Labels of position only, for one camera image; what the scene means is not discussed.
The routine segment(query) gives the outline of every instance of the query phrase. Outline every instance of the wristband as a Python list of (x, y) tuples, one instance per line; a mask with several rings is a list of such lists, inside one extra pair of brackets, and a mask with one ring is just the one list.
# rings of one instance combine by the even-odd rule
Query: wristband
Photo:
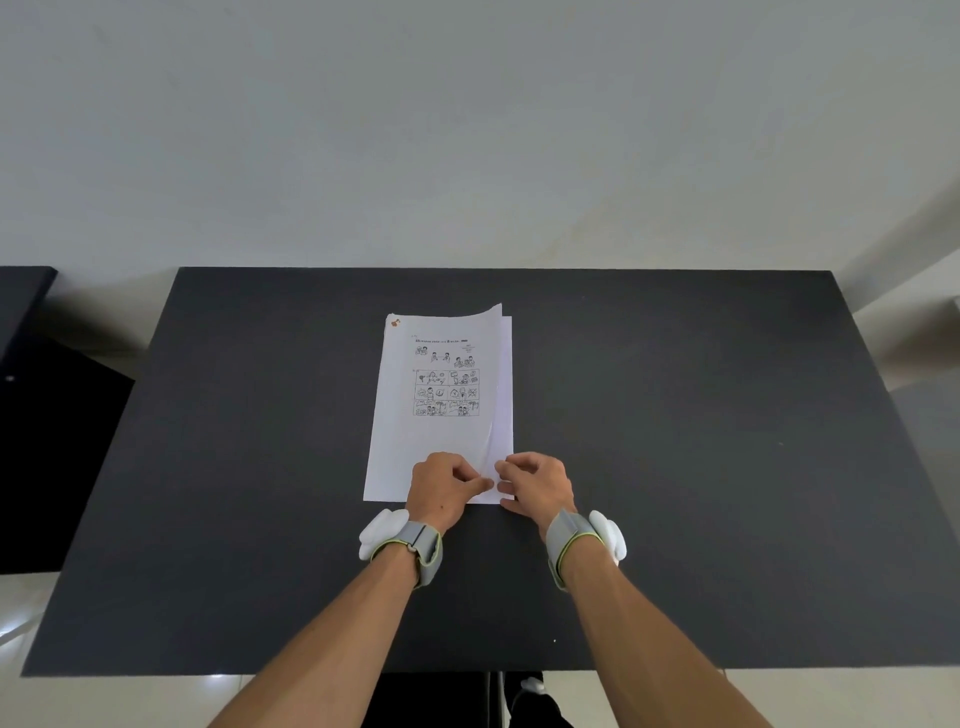
[(588, 521), (579, 513), (562, 510), (546, 529), (546, 554), (554, 583), (564, 592), (566, 585), (560, 576), (561, 563), (570, 545), (584, 536), (591, 536), (603, 544), (617, 565), (627, 555), (627, 545), (619, 527), (602, 513), (591, 511)]
[(387, 544), (404, 544), (417, 554), (417, 588), (425, 587), (444, 559), (444, 540), (432, 525), (410, 521), (406, 509), (380, 511), (360, 532), (360, 559), (372, 561)]

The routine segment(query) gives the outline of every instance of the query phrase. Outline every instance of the stack of paper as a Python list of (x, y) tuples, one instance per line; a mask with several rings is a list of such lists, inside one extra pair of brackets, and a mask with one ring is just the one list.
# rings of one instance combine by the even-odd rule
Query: stack of paper
[[(403, 502), (414, 465), (459, 452), (496, 480), (514, 451), (511, 319), (502, 306), (459, 318), (390, 314), (383, 332), (364, 500)], [(494, 488), (473, 503), (498, 503)]]

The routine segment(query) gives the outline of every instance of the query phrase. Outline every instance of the person's right hand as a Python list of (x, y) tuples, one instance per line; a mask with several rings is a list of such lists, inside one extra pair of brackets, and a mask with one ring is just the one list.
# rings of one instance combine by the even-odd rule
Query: person's right hand
[(507, 455), (495, 465), (503, 478), (496, 488), (516, 500), (501, 498), (508, 511), (533, 519), (546, 542), (546, 529), (562, 509), (576, 513), (573, 486), (566, 476), (564, 464), (555, 457), (539, 452), (518, 452)]

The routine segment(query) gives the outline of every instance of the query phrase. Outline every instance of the floor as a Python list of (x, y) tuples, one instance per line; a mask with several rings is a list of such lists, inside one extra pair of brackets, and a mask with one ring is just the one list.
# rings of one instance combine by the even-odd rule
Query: floor
[[(250, 680), (19, 677), (56, 579), (0, 576), (4, 728), (202, 728)], [(960, 720), (960, 667), (728, 670), (727, 677), (778, 728), (940, 728)], [(616, 725), (595, 672), (547, 672), (544, 682), (573, 725)]]

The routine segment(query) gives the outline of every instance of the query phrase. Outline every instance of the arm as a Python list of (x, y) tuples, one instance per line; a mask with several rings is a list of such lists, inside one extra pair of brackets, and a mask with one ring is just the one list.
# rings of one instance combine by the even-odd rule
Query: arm
[[(460, 455), (435, 452), (414, 467), (410, 520), (443, 535), (467, 501), (492, 486)], [(210, 728), (359, 726), (417, 577), (406, 546), (385, 546)]]
[[(565, 509), (576, 513), (564, 464), (536, 452), (497, 463), (508, 510), (532, 518), (545, 539)], [(769, 726), (686, 635), (627, 580), (604, 545), (577, 539), (560, 563), (600, 682), (621, 728)]]

